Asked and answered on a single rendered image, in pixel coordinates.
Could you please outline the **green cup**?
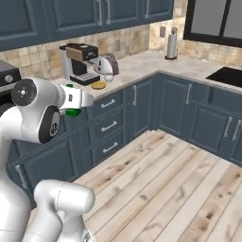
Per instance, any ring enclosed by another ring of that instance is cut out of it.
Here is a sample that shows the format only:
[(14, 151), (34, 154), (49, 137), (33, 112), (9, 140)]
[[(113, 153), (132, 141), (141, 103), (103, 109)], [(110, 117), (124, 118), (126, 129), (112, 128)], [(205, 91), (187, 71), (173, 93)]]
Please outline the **green cup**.
[(63, 109), (68, 116), (76, 117), (81, 113), (81, 90), (75, 88), (72, 84), (66, 84), (63, 88), (65, 92), (65, 101)]

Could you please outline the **black and silver oven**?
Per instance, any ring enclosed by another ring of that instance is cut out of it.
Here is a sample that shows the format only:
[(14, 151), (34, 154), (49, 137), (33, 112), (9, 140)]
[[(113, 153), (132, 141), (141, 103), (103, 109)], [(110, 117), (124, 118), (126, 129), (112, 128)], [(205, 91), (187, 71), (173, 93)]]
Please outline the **black and silver oven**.
[(16, 82), (21, 80), (21, 74), (17, 67), (0, 60), (0, 113), (4, 109), (13, 106), (11, 89)]

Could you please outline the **black framed window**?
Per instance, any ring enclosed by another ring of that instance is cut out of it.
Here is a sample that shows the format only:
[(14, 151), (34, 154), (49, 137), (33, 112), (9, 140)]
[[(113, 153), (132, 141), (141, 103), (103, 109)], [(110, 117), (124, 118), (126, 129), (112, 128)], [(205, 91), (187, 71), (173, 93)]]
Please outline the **black framed window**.
[(242, 0), (188, 0), (183, 38), (242, 48)]

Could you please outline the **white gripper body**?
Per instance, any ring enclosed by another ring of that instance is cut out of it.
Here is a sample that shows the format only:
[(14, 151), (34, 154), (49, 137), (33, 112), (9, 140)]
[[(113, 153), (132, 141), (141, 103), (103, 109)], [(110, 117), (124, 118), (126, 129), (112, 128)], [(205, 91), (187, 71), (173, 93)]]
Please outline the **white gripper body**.
[(81, 102), (80, 107), (86, 108), (86, 107), (92, 107), (94, 105), (95, 99), (94, 97), (86, 92), (81, 92)]

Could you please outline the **blue drawer front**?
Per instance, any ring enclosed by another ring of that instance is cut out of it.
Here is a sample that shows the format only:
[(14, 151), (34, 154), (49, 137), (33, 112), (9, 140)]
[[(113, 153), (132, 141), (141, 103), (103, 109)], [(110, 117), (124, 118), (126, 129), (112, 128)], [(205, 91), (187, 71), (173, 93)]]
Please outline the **blue drawer front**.
[[(101, 104), (108, 103), (112, 99), (115, 100), (114, 104), (110, 105), (109, 107), (107, 107), (105, 109), (102, 109), (100, 107)], [(114, 110), (115, 108), (118, 108), (122, 104), (123, 104), (123, 92), (122, 91), (117, 91), (117, 92), (111, 93), (109, 95), (103, 96), (103, 97), (97, 99), (94, 102), (94, 105), (92, 107), (87, 109), (88, 118), (95, 119), (107, 112)]]
[[(113, 148), (107, 153), (102, 152), (104, 148), (108, 148), (112, 146), (114, 142), (118, 143), (117, 147)], [(116, 134), (112, 135), (111, 137), (104, 139), (99, 145), (97, 145), (92, 149), (93, 166), (96, 166), (97, 164), (101, 163), (102, 161), (104, 161), (105, 159), (113, 155), (123, 145), (124, 145), (124, 140), (123, 140), (122, 131), (119, 131)]]
[[(104, 132), (101, 128), (108, 127), (113, 121), (117, 121), (117, 125)], [(102, 117), (98, 117), (95, 121), (90, 124), (90, 139), (91, 144), (94, 145), (105, 137), (115, 133), (118, 129), (122, 128), (124, 125), (123, 121), (123, 111), (118, 110), (111, 114), (106, 114)]]

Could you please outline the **grey round toaster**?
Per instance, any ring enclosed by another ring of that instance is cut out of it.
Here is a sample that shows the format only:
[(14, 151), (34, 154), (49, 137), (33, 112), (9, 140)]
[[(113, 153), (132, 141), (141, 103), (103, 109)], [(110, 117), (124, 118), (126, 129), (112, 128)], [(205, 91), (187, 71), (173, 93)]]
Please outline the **grey round toaster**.
[(115, 56), (115, 54), (113, 52), (107, 52), (103, 54), (102, 57), (105, 58), (110, 63), (113, 74), (118, 75), (119, 74), (118, 59)]

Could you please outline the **blue base cupboard door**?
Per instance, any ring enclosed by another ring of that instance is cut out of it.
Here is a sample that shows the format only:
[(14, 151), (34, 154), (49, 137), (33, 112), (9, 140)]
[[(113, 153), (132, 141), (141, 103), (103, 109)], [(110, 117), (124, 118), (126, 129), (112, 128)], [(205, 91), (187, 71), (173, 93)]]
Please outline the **blue base cupboard door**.
[[(70, 132), (47, 144), (33, 144), (26, 142), (29, 150), (26, 155), (20, 156), (17, 145), (21, 141), (12, 141), (8, 158), (7, 171), (10, 178), (27, 194), (31, 206), (35, 206), (33, 191), (41, 180), (60, 180), (71, 182), (78, 176), (78, 165), (75, 152), (78, 143), (78, 133)], [(15, 166), (19, 164), (27, 189), (24, 189)]]
[(185, 104), (188, 84), (192, 83), (183, 78), (162, 75), (159, 127), (179, 137), (184, 136), (185, 116), (189, 105)]
[(233, 149), (232, 149), (231, 160), (235, 164), (242, 166), (242, 124), (237, 133), (236, 140), (234, 141), (232, 140), (232, 142), (233, 142)]
[[(132, 105), (133, 85), (137, 86), (136, 106)], [(130, 126), (130, 138), (134, 139), (150, 128), (152, 80), (144, 78), (131, 84), (127, 89), (127, 98), (127, 118)]]
[(191, 103), (191, 120), (188, 125), (189, 141), (215, 155), (220, 156), (225, 148), (227, 137), (223, 137), (230, 113), (218, 108)]

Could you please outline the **white jug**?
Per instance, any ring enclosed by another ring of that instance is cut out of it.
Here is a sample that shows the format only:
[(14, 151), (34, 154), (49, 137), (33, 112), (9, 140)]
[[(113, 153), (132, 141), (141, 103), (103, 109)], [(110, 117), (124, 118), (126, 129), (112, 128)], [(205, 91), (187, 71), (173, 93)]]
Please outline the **white jug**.
[(113, 71), (112, 66), (107, 59), (102, 56), (99, 56), (94, 60), (94, 70), (104, 76), (104, 79), (107, 82), (113, 81)]

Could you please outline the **yellow saucer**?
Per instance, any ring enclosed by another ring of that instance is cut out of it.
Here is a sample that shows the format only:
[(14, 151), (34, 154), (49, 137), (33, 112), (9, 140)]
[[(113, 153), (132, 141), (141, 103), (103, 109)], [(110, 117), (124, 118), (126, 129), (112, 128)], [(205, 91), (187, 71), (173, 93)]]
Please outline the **yellow saucer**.
[(97, 82), (93, 82), (91, 84), (91, 87), (95, 90), (101, 90), (101, 89), (104, 89), (106, 87), (106, 82), (105, 81), (97, 81)]

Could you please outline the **paper towel roll on stand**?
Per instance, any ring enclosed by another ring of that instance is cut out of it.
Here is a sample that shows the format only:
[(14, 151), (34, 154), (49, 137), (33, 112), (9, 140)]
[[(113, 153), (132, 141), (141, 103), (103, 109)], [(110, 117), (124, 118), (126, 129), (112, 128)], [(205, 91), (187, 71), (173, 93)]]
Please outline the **paper towel roll on stand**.
[(168, 36), (167, 50), (165, 58), (167, 60), (175, 60), (177, 58), (177, 37), (178, 35), (172, 31)]

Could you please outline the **black sink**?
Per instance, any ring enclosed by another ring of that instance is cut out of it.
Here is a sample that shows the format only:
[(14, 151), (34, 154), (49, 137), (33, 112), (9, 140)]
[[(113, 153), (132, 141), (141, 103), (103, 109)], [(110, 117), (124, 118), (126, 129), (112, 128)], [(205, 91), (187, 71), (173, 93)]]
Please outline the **black sink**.
[(242, 70), (222, 67), (207, 77), (207, 79), (242, 88)]

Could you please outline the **black and white coffee machine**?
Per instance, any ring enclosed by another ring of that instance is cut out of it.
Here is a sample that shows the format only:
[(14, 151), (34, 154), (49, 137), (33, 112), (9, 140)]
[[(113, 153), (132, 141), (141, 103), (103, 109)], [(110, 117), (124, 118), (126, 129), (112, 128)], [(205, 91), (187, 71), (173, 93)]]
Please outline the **black and white coffee machine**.
[(98, 57), (98, 48), (86, 43), (68, 43), (60, 46), (63, 76), (77, 84), (87, 86), (100, 80), (100, 75), (90, 73), (86, 63)]

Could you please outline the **blue wall cupboard door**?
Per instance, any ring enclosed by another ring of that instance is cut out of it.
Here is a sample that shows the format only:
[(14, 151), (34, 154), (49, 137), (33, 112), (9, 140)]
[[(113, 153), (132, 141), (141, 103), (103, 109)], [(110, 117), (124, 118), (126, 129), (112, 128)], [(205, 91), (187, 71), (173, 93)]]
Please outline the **blue wall cupboard door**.
[(147, 23), (170, 20), (173, 16), (174, 0), (149, 0), (149, 17)]
[(44, 43), (42, 0), (0, 0), (0, 51)]
[(51, 41), (76, 38), (97, 33), (96, 0), (42, 0), (48, 37)]
[(111, 24), (107, 25), (107, 2), (102, 0), (104, 27), (107, 31), (138, 26), (142, 22), (143, 0), (111, 0)]

